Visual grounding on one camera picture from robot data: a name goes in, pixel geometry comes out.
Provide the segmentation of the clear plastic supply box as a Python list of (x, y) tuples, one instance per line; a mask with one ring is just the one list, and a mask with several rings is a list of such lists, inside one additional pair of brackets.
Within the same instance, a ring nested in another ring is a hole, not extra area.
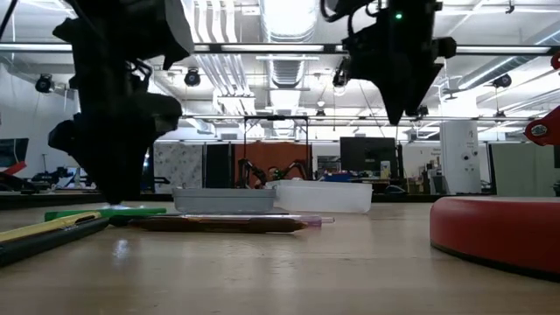
[(373, 193), (370, 184), (293, 179), (266, 187), (276, 191), (275, 206), (289, 212), (365, 214)]

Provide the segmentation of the yellow pen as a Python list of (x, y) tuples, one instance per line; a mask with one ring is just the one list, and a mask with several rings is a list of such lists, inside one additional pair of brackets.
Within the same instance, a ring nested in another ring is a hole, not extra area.
[(75, 226), (83, 221), (95, 220), (101, 217), (102, 215), (99, 212), (85, 212), (45, 221), (26, 227), (19, 227), (9, 231), (0, 232), (0, 242), (10, 242), (31, 235), (39, 235), (46, 232), (52, 232), (57, 229)]

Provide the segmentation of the marble-patterned panel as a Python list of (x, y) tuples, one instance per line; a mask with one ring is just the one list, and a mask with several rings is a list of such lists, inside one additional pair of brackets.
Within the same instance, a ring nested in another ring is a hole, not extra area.
[(203, 147), (185, 143), (154, 144), (154, 176), (169, 184), (156, 184), (157, 193), (172, 193), (176, 187), (202, 187)]

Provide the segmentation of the red bar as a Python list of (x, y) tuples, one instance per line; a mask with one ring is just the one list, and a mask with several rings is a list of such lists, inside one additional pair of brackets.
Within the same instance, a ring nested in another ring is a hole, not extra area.
[(15, 163), (12, 166), (6, 168), (5, 170), (0, 171), (0, 174), (13, 176), (13, 175), (17, 174), (18, 172), (22, 171), (25, 167), (26, 167), (25, 161), (20, 161), (20, 162)]

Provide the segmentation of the green marker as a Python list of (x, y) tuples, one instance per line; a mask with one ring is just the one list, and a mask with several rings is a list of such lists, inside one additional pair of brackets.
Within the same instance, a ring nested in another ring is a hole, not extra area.
[(167, 209), (164, 207), (125, 207), (125, 208), (102, 208), (102, 209), (88, 209), (88, 210), (65, 210), (46, 212), (44, 214), (44, 221), (52, 221), (58, 218), (63, 218), (71, 215), (85, 214), (90, 212), (97, 212), (101, 217), (111, 217), (115, 215), (153, 215), (153, 214), (166, 214)]

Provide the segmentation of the black monitor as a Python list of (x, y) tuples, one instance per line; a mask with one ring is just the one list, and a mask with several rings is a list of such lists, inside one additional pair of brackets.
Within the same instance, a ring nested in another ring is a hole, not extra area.
[(392, 179), (398, 178), (396, 141), (389, 137), (342, 137), (339, 140), (342, 171), (380, 172), (389, 161)]

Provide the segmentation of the dark wall screen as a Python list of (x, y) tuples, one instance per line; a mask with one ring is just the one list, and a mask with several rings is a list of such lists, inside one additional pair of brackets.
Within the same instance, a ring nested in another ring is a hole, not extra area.
[(0, 139), (0, 168), (8, 168), (24, 162), (28, 145), (28, 138)]

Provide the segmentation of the dark brown pen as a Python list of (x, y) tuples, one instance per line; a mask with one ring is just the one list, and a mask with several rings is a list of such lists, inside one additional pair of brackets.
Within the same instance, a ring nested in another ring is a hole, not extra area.
[(141, 228), (153, 232), (293, 233), (308, 228), (290, 218), (188, 218), (181, 216), (115, 215), (108, 221), (115, 227)]

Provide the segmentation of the white cylindrical column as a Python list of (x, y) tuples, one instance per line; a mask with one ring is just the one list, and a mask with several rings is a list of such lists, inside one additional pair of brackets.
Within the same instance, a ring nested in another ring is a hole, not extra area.
[(480, 151), (476, 122), (443, 122), (440, 143), (442, 172), (449, 194), (480, 193)]

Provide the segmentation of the black pen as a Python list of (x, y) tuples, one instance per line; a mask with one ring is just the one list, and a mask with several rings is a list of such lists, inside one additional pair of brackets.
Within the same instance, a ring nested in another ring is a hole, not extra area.
[(0, 242), (0, 268), (102, 231), (109, 218), (87, 220), (72, 227)]

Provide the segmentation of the red lamp base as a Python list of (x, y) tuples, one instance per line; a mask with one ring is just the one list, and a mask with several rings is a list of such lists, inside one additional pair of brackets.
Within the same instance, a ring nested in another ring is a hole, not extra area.
[(560, 283), (560, 197), (444, 197), (430, 245), (448, 255)]

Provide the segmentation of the grey-green partition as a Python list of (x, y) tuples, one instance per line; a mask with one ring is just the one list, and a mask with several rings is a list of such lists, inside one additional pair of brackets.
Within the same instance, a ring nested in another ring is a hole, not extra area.
[(493, 143), (492, 166), (496, 194), (501, 197), (555, 197), (560, 180), (555, 148), (534, 143)]

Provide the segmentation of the black aluminium rig frame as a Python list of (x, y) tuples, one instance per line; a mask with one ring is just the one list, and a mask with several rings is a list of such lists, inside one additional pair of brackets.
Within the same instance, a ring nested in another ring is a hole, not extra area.
[[(0, 53), (70, 53), (71, 46), (62, 43), (2, 42)], [(336, 44), (278, 44), (278, 43), (207, 43), (197, 44), (196, 54), (256, 54), (256, 55), (344, 55)], [(458, 45), (458, 56), (492, 57), (548, 57), (560, 53), (560, 45)], [(99, 202), (95, 194), (0, 194), (0, 208), (58, 207)]]

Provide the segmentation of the clear purple pen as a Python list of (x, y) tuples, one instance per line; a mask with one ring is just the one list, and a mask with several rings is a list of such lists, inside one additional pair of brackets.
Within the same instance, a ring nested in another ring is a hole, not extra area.
[(181, 214), (189, 219), (223, 219), (223, 220), (248, 220), (248, 219), (293, 219), (306, 223), (309, 227), (320, 228), (323, 224), (335, 222), (333, 217), (322, 217), (315, 214)]

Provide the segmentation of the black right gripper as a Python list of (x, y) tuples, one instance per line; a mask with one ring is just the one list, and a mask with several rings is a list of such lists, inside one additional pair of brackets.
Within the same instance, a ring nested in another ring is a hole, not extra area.
[[(430, 31), (422, 29), (400, 33), (381, 24), (350, 33), (342, 45), (348, 52), (342, 66), (348, 83), (359, 88), (372, 117), (378, 116), (374, 109), (381, 109), (393, 126), (403, 116), (418, 115), (424, 97), (444, 67), (436, 59), (449, 59), (457, 53), (457, 42), (452, 37), (434, 38)], [(406, 72), (411, 77), (402, 89), (404, 97), (399, 110), (399, 99), (394, 97), (390, 83), (373, 76)]]

